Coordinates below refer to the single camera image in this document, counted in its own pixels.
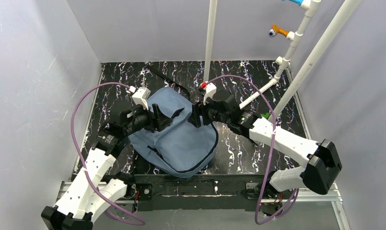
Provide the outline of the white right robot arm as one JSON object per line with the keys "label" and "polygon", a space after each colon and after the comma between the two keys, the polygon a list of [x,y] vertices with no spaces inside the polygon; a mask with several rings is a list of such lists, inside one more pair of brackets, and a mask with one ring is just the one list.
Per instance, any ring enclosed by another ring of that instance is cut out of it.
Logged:
{"label": "white right robot arm", "polygon": [[296,134],[273,127],[260,114],[241,109],[235,95],[218,91],[212,97],[192,105],[188,121],[196,128],[213,122],[226,124],[237,135],[255,143],[269,144],[271,148],[289,156],[299,166],[277,170],[266,176],[266,191],[279,193],[286,190],[307,188],[325,195],[342,170],[336,146],[325,139],[322,142],[305,139]]}

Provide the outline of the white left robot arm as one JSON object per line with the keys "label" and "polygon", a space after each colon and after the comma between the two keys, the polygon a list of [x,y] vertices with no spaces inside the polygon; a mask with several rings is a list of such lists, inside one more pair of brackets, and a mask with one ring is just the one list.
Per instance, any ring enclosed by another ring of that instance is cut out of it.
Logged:
{"label": "white left robot arm", "polygon": [[134,178],[126,173],[113,176],[98,189],[107,170],[129,142],[129,135],[142,129],[162,131],[172,123],[157,104],[152,109],[136,105],[119,114],[98,133],[82,168],[67,191],[53,205],[46,206],[41,217],[49,230],[91,230],[95,221],[111,205],[123,198]]}

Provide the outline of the light blue student backpack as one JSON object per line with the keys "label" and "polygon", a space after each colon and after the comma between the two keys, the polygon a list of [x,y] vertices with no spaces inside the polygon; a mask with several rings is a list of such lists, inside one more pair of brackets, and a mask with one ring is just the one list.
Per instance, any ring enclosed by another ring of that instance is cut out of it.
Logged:
{"label": "light blue student backpack", "polygon": [[167,174],[192,177],[214,157],[219,138],[217,129],[213,124],[198,128],[191,124],[188,118],[193,113],[193,103],[170,87],[156,90],[147,103],[157,104],[172,122],[162,131],[144,128],[129,135],[134,150]]}

